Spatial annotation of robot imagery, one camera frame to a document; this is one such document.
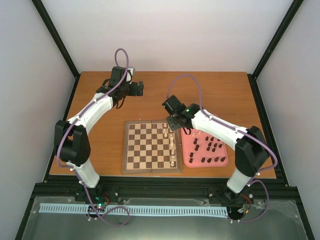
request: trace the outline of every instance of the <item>wooden table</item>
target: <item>wooden table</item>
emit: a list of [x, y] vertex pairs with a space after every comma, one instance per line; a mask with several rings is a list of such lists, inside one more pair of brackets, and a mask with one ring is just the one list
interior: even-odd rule
[[[77, 114], [93, 97], [110, 72], [82, 72], [70, 107], [68, 118]], [[107, 112], [89, 134], [90, 160], [100, 176], [164, 176], [229, 178], [235, 169], [235, 152], [227, 146], [229, 163], [224, 167], [189, 168], [183, 164], [182, 172], [122, 174], [124, 131], [126, 121], [161, 120], [168, 114], [161, 104], [166, 100], [168, 87], [175, 77], [185, 72], [136, 72], [133, 81], [143, 81], [141, 97], [128, 96], [120, 109]], [[233, 124], [262, 129], [255, 101], [245, 72], [190, 72], [200, 82], [203, 107]], [[177, 81], [171, 94], [185, 105], [199, 103], [196, 84], [191, 78]], [[264, 167], [272, 164], [269, 158]], [[73, 174], [59, 168], [56, 160], [51, 175]], [[274, 170], [261, 173], [262, 178], [276, 178]]]

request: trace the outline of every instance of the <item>white wall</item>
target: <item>white wall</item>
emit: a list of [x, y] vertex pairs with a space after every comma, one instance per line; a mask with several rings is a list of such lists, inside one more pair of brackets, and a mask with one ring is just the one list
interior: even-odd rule
[[31, 1], [0, 3], [0, 81], [0, 238], [12, 240], [74, 82]]
[[258, 78], [289, 183], [320, 239], [320, 1], [304, 1]]
[[252, 73], [292, 0], [43, 0], [79, 71]]

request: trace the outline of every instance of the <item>chessboard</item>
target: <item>chessboard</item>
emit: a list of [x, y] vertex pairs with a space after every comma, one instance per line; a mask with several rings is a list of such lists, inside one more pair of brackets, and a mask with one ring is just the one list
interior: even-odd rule
[[123, 174], [182, 171], [180, 133], [166, 120], [127, 121], [124, 129]]

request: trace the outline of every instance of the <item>robotic arm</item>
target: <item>robotic arm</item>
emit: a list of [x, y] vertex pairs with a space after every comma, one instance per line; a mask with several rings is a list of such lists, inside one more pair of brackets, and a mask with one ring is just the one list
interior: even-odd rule
[[258, 143], [238, 132], [247, 133], [265, 144], [261, 130], [255, 126], [247, 129], [231, 124], [205, 109], [202, 111], [194, 103], [186, 107], [174, 95], [162, 106], [170, 114], [167, 122], [172, 130], [183, 128], [187, 133], [186, 129], [197, 129], [222, 140], [235, 150], [236, 169], [227, 182], [227, 187], [235, 194], [242, 191], [269, 157], [268, 152]]
[[60, 159], [65, 162], [71, 169], [75, 169], [77, 174], [84, 181], [88, 188], [95, 188], [100, 179], [95, 172], [89, 156], [91, 152], [88, 134], [96, 122], [114, 106], [119, 109], [126, 96], [142, 96], [144, 84], [132, 82], [132, 77], [135, 73], [134, 68], [128, 69], [128, 74], [116, 89], [108, 94], [108, 96], [98, 100], [105, 93], [110, 91], [123, 77], [125, 73], [124, 67], [115, 66], [111, 72], [111, 78], [106, 79], [102, 86], [98, 88], [93, 99], [75, 116], [67, 121], [59, 120], [55, 124], [54, 132], [54, 154], [57, 155], [59, 145], [62, 141], [66, 130], [75, 120], [76, 123], [69, 132], [69, 137], [66, 138], [60, 152]]

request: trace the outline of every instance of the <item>black aluminum frame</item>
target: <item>black aluminum frame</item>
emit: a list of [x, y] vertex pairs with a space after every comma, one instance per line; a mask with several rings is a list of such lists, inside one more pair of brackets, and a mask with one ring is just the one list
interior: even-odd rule
[[[32, 0], [35, 8], [41, 16], [44, 24], [50, 32], [53, 40], [55, 41], [58, 49], [60, 50], [65, 62], [70, 68], [75, 81], [72, 88], [72, 92], [67, 103], [63, 120], [66, 120], [71, 103], [74, 98], [74, 94], [77, 89], [77, 85], [81, 74], [78, 72], [74, 65], [62, 39], [59, 36], [50, 16], [43, 5], [41, 0]], [[296, 187], [289, 186], [288, 179], [284, 170], [283, 163], [281, 161], [279, 151], [275, 142], [275, 138], [270, 126], [270, 122], [266, 113], [266, 109], [263, 100], [260, 95], [259, 87], [257, 84], [257, 78], [261, 73], [263, 67], [267, 63], [272, 52], [276, 48], [281, 37], [285, 33], [291, 20], [297, 13], [299, 7], [303, 3], [303, 0], [294, 0], [284, 16], [281, 24], [275, 32], [270, 44], [265, 50], [261, 60], [259, 61], [253, 74], [248, 74], [248, 81], [251, 87], [251, 91], [254, 97], [256, 108], [259, 114], [259, 118], [262, 124], [266, 142], [269, 147], [274, 151], [278, 158], [278, 166], [275, 168], [276, 179], [264, 179], [269, 197], [272, 200], [295, 200], [300, 217], [302, 219], [304, 229], [307, 237], [310, 240], [315, 239], [302, 204], [298, 189]], [[76, 193], [79, 193], [81, 186], [78, 183], [78, 179], [75, 176], [58, 176], [49, 175], [51, 165], [53, 163], [54, 154], [52, 152], [49, 164], [44, 176], [44, 180], [41, 183], [36, 183], [31, 194], [29, 203], [27, 205], [24, 217], [21, 221], [20, 228], [16, 235], [16, 240], [22, 239], [23, 232], [25, 230], [30, 211], [35, 197], [37, 196], [73, 196], [79, 197]], [[150, 178], [150, 177], [115, 177], [115, 176], [102, 176], [101, 182], [112, 192], [116, 191], [118, 196], [113, 194], [111, 201], [116, 202], [118, 198], [186, 198], [186, 199], [202, 199], [208, 198], [210, 203], [219, 204], [216, 199], [209, 197], [209, 192], [215, 189], [221, 188], [222, 185], [226, 184], [226, 178]], [[264, 199], [266, 197], [264, 189], [255, 184], [250, 187], [250, 192], [256, 199]], [[224, 203], [223, 206], [230, 207], [232, 204]]]

